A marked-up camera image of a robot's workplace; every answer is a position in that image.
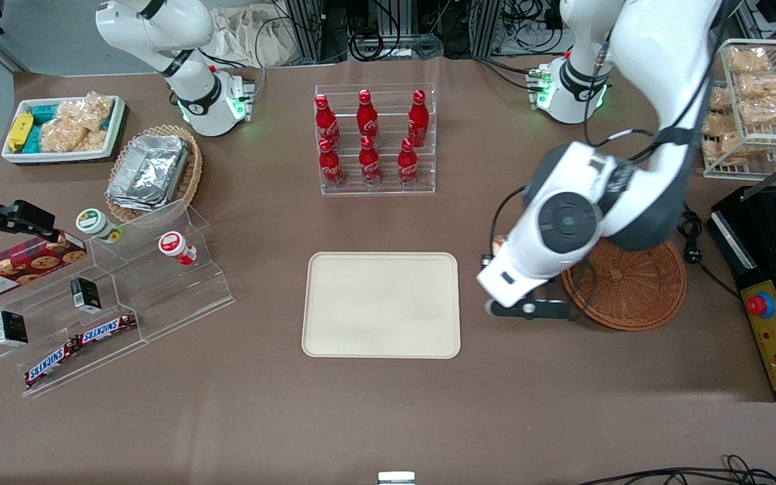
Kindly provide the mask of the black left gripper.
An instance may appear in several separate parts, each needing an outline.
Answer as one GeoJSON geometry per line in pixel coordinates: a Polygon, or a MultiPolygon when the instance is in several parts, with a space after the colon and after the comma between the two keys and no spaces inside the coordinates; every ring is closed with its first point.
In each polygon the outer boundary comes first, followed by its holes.
{"type": "Polygon", "coordinates": [[[527,296],[514,304],[505,307],[496,300],[488,300],[484,304],[484,310],[493,317],[521,317],[521,319],[568,319],[570,317],[569,304],[563,300],[539,300],[527,296]]]}

